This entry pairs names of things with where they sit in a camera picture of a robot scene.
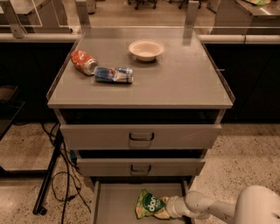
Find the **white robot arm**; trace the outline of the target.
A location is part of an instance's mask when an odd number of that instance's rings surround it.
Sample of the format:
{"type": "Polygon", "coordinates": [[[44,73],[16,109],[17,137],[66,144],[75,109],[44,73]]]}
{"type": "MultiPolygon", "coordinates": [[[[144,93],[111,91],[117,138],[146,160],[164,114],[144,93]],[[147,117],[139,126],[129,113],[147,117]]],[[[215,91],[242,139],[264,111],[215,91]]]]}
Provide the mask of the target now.
{"type": "Polygon", "coordinates": [[[197,191],[164,199],[165,206],[155,213],[163,220],[184,216],[204,220],[212,215],[227,224],[280,224],[280,196],[262,185],[245,187],[235,204],[210,199],[197,191]]]}

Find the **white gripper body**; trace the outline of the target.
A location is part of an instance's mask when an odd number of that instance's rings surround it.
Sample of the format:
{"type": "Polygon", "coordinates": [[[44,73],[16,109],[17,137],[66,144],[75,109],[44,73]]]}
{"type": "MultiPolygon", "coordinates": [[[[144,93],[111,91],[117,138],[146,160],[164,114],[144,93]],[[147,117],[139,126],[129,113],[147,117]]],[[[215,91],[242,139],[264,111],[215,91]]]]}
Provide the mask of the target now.
{"type": "Polygon", "coordinates": [[[180,218],[187,215],[187,207],[184,197],[172,196],[170,197],[165,204],[166,212],[172,218],[180,218]]]}

